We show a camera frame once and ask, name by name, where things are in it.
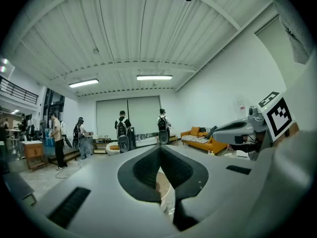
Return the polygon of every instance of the black vent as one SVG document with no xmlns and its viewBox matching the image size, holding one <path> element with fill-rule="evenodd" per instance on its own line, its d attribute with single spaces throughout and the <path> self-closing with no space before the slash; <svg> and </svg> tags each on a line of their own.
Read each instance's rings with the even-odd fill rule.
<svg viewBox="0 0 317 238">
<path fill-rule="evenodd" d="M 234 171 L 234 172 L 242 173 L 245 175 L 248 175 L 251 172 L 251 169 L 242 168 L 242 167 L 238 167 L 238 166 L 234 166 L 234 165 L 230 165 L 230 166 L 226 167 L 226 169 L 229 169 L 229 170 Z"/>
<path fill-rule="evenodd" d="M 74 191 L 49 216 L 49 219 L 62 228 L 66 228 L 89 193 L 90 190 L 88 189 L 79 187 L 75 188 Z"/>
</svg>

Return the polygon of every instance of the black pants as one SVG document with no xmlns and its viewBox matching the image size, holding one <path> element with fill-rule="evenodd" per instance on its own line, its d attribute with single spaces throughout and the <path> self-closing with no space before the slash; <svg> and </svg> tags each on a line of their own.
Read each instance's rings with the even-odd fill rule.
<svg viewBox="0 0 317 238">
<path fill-rule="evenodd" d="M 64 146 L 63 139 L 55 142 L 55 155 L 56 155 L 58 166 L 60 168 L 66 166 L 66 162 L 64 161 L 63 146 Z"/>
<path fill-rule="evenodd" d="M 169 136 L 170 136 L 170 133 L 169 133 L 169 128 L 166 129 L 167 131 L 167 137 L 168 137 L 168 141 L 167 141 L 167 144 L 169 144 Z"/>
</svg>

